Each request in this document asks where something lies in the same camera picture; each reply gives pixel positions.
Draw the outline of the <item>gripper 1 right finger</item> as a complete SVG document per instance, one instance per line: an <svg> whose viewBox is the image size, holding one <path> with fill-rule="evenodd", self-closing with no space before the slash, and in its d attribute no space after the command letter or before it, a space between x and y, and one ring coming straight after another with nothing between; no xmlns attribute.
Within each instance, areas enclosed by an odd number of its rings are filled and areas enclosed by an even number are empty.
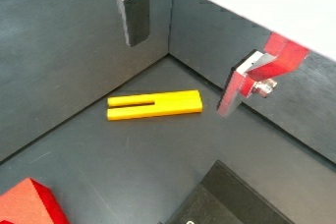
<svg viewBox="0 0 336 224"><path fill-rule="evenodd" d="M227 117L243 98L253 93L267 97L277 86L275 77L293 72L308 55L309 50L272 32L264 51L253 50L232 67L217 113Z"/></svg>

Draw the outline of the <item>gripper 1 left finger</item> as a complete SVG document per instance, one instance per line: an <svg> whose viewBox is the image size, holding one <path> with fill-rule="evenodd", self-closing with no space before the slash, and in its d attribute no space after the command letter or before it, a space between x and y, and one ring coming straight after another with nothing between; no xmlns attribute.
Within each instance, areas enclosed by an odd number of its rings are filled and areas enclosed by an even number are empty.
<svg viewBox="0 0 336 224"><path fill-rule="evenodd" d="M149 0L117 0L125 44L135 47L149 36Z"/></svg>

